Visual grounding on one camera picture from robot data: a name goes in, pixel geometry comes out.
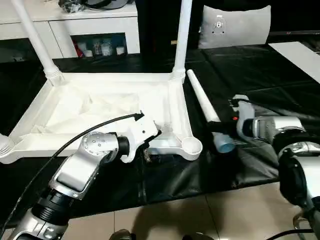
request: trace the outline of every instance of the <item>floor tile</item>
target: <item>floor tile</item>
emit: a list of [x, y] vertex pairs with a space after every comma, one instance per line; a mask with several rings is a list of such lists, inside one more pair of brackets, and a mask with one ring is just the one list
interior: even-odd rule
[[115, 229], [114, 212], [79, 217], [69, 221], [63, 240], [108, 240]]
[[[299, 207], [282, 197], [278, 183], [209, 194], [206, 197], [220, 240], [267, 239], [293, 229], [292, 219], [300, 211]], [[298, 239], [297, 235], [279, 238]]]
[[8, 237], [10, 237], [11, 233], [13, 232], [14, 228], [6, 229], [1, 240], [7, 240]]
[[137, 240], [181, 240], [193, 233], [218, 239], [205, 196], [116, 211], [114, 228], [128, 229]]

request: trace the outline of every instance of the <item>white robotic arm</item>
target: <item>white robotic arm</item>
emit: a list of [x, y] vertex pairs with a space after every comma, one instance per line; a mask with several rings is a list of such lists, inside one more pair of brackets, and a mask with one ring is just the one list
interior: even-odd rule
[[259, 116], [247, 96], [236, 95], [237, 133], [272, 145], [279, 160], [282, 195], [300, 206], [320, 239], [320, 138], [309, 134], [296, 116]]
[[29, 209], [9, 240], [59, 240], [68, 227], [74, 201], [82, 200], [99, 174], [101, 165], [121, 158], [131, 162], [137, 149], [161, 133], [153, 120], [139, 118], [121, 136], [90, 132], [78, 150], [67, 157], [49, 182], [38, 202]]

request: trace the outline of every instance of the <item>white pole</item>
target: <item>white pole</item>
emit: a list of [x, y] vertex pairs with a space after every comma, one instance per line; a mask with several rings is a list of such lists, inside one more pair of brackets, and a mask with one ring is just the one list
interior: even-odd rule
[[21, 19], [21, 23], [23, 24], [24, 29], [28, 34], [31, 44], [43, 65], [43, 71], [46, 77], [48, 79], [56, 77], [60, 74], [60, 71], [52, 61], [51, 57], [49, 56], [47, 49], [34, 26], [34, 23], [32, 22], [29, 14], [27, 13], [23, 0], [11, 1]]
[[186, 77], [185, 61], [187, 53], [192, 0], [182, 0], [179, 20], [175, 62], [172, 71], [173, 78], [180, 78], [182, 82]]
[[[200, 82], [198, 81], [194, 71], [190, 69], [186, 72], [186, 74], [189, 77], [192, 88], [201, 106], [201, 109], [203, 111], [206, 121], [220, 122], [220, 119], [214, 107], [212, 106], [204, 89], [202, 88]], [[212, 132], [212, 135], [213, 135], [213, 143], [215, 145], [216, 150], [219, 153], [222, 153], [222, 154], [229, 153], [235, 148], [235, 144], [230, 136], [222, 134], [220, 132]]]

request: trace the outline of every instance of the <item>black wire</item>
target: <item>black wire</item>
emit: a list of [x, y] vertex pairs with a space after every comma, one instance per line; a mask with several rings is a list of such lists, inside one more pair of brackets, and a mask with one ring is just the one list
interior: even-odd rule
[[30, 188], [30, 186], [32, 185], [32, 183], [38, 178], [38, 176], [40, 175], [40, 173], [49, 165], [49, 163], [54, 160], [66, 147], [68, 147], [70, 144], [72, 144], [74, 141], [78, 140], [79, 138], [83, 137], [84, 135], [90, 133], [93, 130], [96, 130], [102, 126], [105, 126], [107, 124], [111, 124], [113, 122], [116, 121], [120, 121], [123, 119], [128, 119], [128, 118], [140, 118], [141, 116], [143, 116], [142, 113], [135, 113], [135, 114], [130, 114], [130, 115], [125, 115], [125, 116], [120, 116], [120, 117], [116, 117], [114, 119], [108, 120], [108, 121], [104, 121], [98, 125], [95, 125], [85, 131], [83, 131], [82, 133], [78, 134], [77, 136], [75, 136], [74, 138], [72, 138], [70, 141], [68, 141], [66, 144], [64, 144], [62, 147], [60, 147], [60, 149], [58, 151], [56, 151], [52, 157], [49, 159], [49, 161], [47, 161], [43, 167], [34, 175], [34, 177], [31, 179], [31, 181], [28, 183], [28, 185], [24, 188], [23, 192], [21, 193], [20, 197], [18, 198], [18, 200], [16, 201], [11, 213], [9, 214], [8, 218], [6, 219], [6, 221], [4, 222], [1, 231], [0, 231], [0, 239], [2, 238], [5, 230], [6, 230], [6, 226], [8, 225], [8, 223], [10, 222], [12, 216], [14, 215], [19, 203], [21, 202], [22, 198], [24, 197], [25, 193], [27, 192], [27, 190]]
[[313, 232], [314, 231], [312, 229], [292, 229], [292, 230], [280, 232], [272, 237], [269, 237], [267, 240], [275, 240], [289, 234], [312, 234]]
[[238, 103], [238, 102], [240, 102], [240, 101], [246, 102], [246, 103], [250, 103], [250, 104], [253, 104], [253, 105], [260, 106], [260, 107], [262, 107], [262, 108], [264, 108], [264, 109], [268, 109], [268, 110], [270, 110], [270, 111], [272, 111], [272, 112], [274, 112], [274, 113], [276, 113], [276, 114], [278, 114], [278, 115], [280, 115], [280, 116], [286, 116], [285, 114], [279, 112], [278, 110], [275, 110], [273, 107], [267, 106], [267, 105], [262, 104], [262, 103], [258, 103], [258, 102], [256, 102], [256, 101], [248, 100], [248, 99], [235, 98], [235, 99], [232, 99], [232, 100], [231, 100], [231, 103], [234, 104], [234, 103]]

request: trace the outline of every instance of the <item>black tablecloth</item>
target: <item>black tablecloth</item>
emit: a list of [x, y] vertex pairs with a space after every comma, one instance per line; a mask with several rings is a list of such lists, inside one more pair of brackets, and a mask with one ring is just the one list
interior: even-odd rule
[[[57, 59], [55, 63], [63, 72], [166, 73], [173, 68], [174, 54], [68, 58]], [[314, 104], [320, 100], [320, 84], [267, 45], [190, 51], [185, 67], [194, 70], [222, 121], [229, 121], [234, 115], [228, 99], [245, 94], [285, 114], [301, 117], [307, 129], [319, 132], [312, 119], [315, 113], [320, 115], [319, 107]], [[0, 64], [0, 133], [11, 132], [45, 80], [39, 62]], [[277, 180], [278, 161], [266, 143], [235, 139], [238, 146], [234, 152], [217, 154], [188, 78], [183, 89], [192, 132], [203, 143], [199, 159], [187, 161], [178, 155], [153, 155], [152, 162], [147, 163], [138, 152], [132, 163], [114, 161], [101, 169], [88, 194], [77, 203], [75, 217]], [[270, 114], [261, 107], [256, 110], [258, 115]], [[1, 223], [28, 181], [47, 160], [46, 157], [22, 158], [0, 165]], [[38, 198], [62, 160], [54, 161], [35, 182], [11, 225]]]

